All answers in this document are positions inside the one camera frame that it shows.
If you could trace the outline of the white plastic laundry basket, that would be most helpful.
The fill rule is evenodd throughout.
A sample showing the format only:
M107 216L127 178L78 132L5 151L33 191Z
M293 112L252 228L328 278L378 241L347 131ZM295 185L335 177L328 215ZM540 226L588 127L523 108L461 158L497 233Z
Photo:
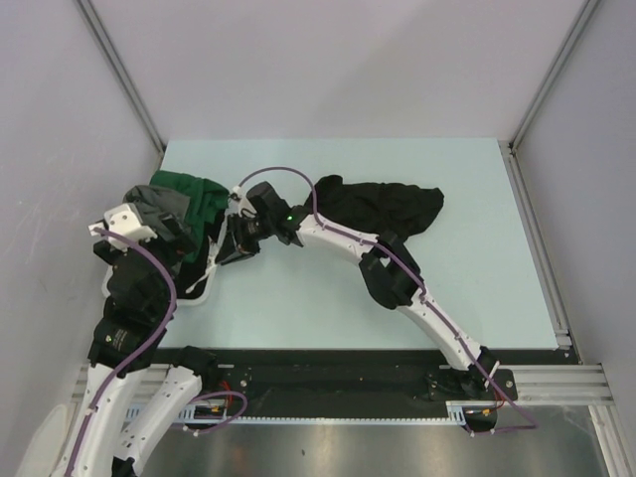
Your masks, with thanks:
M213 225L206 224L204 243L194 263L186 263L185 256L195 250L180 238L166 242L160 237L148 242L135 243L149 251L169 272L177 290L177 299L196 305L209 294L209 283L218 265L220 236L225 231L225 215L219 214Z

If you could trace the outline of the black printed t shirt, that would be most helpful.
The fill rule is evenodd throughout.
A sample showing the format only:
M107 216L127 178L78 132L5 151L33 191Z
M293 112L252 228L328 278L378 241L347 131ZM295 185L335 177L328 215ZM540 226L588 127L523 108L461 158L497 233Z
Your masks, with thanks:
M340 175L319 179L303 207L348 235L393 233L401 240L424 233L444 207L438 188L384 182L347 183Z

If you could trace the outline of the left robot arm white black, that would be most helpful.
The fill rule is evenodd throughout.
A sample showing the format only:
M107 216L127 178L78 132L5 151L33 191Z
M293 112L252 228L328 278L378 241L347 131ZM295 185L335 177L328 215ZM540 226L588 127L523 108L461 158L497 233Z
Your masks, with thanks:
M129 237L97 225L94 252L112 270L89 348L87 383L56 476L138 476L182 409L222 379L214 354L183 348L160 389L130 423L125 416L178 306L182 252L157 235Z

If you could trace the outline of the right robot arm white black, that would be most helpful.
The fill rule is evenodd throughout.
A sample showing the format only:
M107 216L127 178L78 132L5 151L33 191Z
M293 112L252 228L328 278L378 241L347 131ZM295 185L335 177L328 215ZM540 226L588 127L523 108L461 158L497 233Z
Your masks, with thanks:
M236 210L227 215L217 264L253 257L271 237L285 245L323 247L359 268L376 303L403 314L433 341L467 397L482 398L493 389L499 360L441 308L397 235L364 233L335 223L318 212L316 198L310 208L291 207L267 182L247 192L236 186L230 200Z

